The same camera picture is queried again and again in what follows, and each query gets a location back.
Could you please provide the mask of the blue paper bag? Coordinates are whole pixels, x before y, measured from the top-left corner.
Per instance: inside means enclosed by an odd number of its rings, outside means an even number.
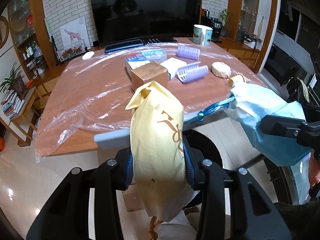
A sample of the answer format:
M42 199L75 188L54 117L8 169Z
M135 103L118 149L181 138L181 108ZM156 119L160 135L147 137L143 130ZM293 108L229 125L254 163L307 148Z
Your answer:
M242 125L251 145L274 164L295 165L311 151L297 143L305 121L300 103L287 103L274 91L245 82L236 82L231 96L234 100L226 114Z

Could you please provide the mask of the purple hair roller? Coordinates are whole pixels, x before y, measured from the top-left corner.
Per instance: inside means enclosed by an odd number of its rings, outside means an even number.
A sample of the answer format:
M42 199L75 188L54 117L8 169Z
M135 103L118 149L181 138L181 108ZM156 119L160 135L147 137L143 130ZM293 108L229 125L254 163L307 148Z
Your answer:
M200 50L193 47L178 46L177 56L198 61L200 58Z
M182 83L190 83L205 77L209 72L207 65L201 65L200 61L193 62L178 69L176 77Z

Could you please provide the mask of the brown cardboard box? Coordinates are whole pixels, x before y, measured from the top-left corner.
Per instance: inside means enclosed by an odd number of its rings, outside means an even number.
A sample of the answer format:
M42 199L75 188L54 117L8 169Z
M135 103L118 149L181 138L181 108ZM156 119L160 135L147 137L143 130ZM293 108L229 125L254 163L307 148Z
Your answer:
M151 81L156 81L163 87L167 87L169 82L168 70L155 61L130 70L130 74L133 91Z

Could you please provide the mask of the blue white medicine box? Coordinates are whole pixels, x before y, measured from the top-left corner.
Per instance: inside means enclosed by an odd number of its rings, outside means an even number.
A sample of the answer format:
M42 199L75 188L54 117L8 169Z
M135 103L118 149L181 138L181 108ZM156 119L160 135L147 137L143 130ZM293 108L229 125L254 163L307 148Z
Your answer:
M125 58L125 67L129 75L131 75L131 70L137 69L149 63L150 63L150 60L148 60L142 54L137 54L137 55L133 55Z

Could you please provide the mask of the cream crumpled paper ball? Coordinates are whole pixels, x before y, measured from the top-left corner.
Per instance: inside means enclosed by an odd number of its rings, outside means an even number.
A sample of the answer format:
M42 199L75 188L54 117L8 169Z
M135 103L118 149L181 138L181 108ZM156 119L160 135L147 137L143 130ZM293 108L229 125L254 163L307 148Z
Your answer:
M227 79L231 76L231 68L223 62L213 62L212 73L217 77Z

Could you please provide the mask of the wooden side stand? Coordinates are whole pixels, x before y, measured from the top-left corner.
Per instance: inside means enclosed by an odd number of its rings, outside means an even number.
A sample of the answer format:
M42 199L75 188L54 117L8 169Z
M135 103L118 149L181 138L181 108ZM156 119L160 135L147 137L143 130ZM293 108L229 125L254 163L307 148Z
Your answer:
M39 92L37 87L29 89L23 105L16 116L9 118L3 112L1 105L1 125L9 131L17 139L17 145L20 147L30 146L34 140L34 134L37 133L37 123L41 118L41 112L34 107L35 101L40 102L45 106L46 101Z

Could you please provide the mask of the green plant by window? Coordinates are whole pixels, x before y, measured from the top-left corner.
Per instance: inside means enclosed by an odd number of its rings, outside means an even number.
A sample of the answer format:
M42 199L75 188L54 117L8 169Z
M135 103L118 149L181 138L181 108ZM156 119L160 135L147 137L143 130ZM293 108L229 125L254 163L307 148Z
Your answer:
M233 16L231 12L228 11L228 9L224 9L223 11L220 11L219 13L219 19L222 23L222 29L221 29L221 36L227 37L228 31L229 31L229 18Z

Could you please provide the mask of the teal patterned mug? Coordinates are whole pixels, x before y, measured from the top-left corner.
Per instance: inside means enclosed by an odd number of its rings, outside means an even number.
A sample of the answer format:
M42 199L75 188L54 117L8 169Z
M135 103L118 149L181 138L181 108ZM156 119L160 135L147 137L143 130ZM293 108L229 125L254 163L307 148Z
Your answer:
M208 46L212 39L211 27L195 24L193 29L193 42L197 45Z

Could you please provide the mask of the clear plastic case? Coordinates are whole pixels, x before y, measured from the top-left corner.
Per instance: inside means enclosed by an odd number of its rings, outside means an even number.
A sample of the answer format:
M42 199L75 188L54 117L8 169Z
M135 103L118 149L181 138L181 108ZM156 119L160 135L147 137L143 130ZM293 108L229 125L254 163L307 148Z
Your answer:
M167 60L166 52L160 48L141 50L140 53L149 61L162 63Z

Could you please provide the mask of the black keyboard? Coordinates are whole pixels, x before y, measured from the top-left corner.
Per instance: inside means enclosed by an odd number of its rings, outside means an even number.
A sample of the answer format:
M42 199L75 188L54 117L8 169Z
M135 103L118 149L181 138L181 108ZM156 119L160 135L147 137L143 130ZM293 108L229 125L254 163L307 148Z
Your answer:
M177 43L173 37L144 37L140 39L144 45L158 43Z

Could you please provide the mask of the potted plant on stand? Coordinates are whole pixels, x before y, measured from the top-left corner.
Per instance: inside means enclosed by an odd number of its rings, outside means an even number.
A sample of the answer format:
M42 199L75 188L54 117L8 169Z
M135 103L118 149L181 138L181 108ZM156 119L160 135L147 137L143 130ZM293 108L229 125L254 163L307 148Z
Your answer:
M23 82L20 72L20 66L17 66L17 62L12 65L9 77L5 78L1 83L1 92L5 90L14 90L20 99L25 99L28 93L27 88Z

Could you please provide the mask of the white mouse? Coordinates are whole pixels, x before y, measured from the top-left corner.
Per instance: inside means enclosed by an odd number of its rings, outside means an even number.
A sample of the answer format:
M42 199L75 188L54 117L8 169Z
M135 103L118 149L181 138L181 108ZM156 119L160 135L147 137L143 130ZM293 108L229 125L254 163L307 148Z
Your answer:
M87 60L91 59L94 55L95 55L95 52L94 52L94 51L86 52L86 53L84 53L84 55L82 56L82 60L83 60L83 61L87 61Z

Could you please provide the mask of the black television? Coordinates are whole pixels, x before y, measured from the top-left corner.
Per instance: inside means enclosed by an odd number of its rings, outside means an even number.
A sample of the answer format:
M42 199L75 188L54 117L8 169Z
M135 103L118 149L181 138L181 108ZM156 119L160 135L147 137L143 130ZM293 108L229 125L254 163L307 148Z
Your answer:
M191 36L201 0L91 0L100 44L162 36Z

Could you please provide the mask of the giraffe picture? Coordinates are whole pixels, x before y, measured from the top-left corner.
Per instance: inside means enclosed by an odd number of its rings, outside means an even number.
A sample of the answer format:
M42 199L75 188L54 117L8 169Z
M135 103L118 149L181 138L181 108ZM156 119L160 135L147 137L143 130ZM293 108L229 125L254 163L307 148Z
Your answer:
M87 49L91 48L84 16L62 25L60 34L64 48L75 45L82 45Z

